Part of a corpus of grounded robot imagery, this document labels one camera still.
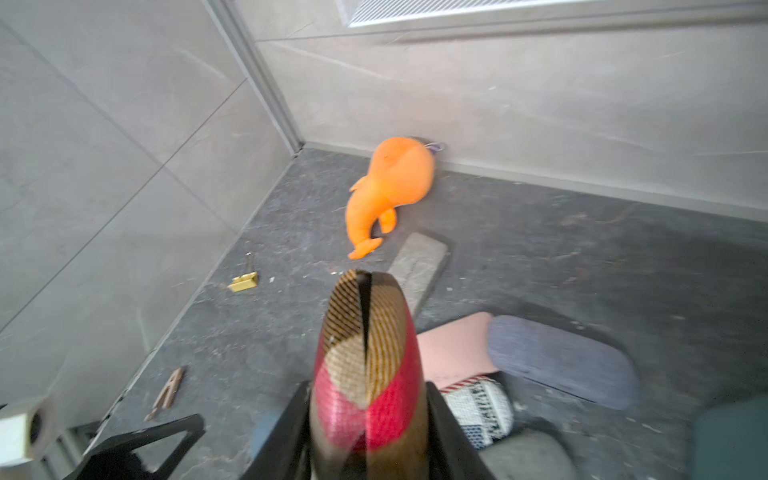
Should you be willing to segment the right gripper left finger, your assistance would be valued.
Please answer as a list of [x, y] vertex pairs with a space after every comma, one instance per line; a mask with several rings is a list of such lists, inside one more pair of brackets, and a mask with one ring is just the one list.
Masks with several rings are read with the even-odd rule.
[[311, 383], [299, 384], [241, 479], [311, 479], [309, 399]]

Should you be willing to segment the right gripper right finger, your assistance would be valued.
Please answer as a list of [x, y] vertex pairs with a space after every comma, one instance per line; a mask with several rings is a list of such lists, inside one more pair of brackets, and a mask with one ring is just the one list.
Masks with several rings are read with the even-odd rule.
[[494, 475], [469, 442], [437, 387], [427, 382], [426, 392], [429, 412], [428, 478], [494, 480]]

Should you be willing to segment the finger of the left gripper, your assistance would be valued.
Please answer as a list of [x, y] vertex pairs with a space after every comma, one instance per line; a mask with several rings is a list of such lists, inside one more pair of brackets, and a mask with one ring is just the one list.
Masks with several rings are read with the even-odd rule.
[[[184, 434], [183, 438], [164, 462], [156, 470], [148, 470], [136, 451], [180, 433]], [[203, 417], [194, 414], [151, 428], [116, 435], [91, 449], [65, 479], [169, 479], [204, 433]]]

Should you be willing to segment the plaid brown glasses case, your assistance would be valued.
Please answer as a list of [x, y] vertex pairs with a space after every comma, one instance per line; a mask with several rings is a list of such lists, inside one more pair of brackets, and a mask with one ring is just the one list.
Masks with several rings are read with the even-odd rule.
[[323, 319], [309, 406], [319, 479], [425, 479], [426, 383], [405, 296], [386, 272], [349, 270]]

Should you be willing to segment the grey marble glasses case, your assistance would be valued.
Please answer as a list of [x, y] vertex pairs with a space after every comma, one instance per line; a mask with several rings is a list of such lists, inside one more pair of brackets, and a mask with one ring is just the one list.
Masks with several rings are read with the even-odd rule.
[[412, 233], [388, 269], [398, 282], [410, 314], [416, 318], [441, 274], [449, 246], [422, 233]]

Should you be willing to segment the teal plastic storage box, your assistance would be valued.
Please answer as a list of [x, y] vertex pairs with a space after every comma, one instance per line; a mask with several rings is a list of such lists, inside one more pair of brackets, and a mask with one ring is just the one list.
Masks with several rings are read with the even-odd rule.
[[766, 394], [718, 405], [696, 420], [690, 478], [767, 478]]

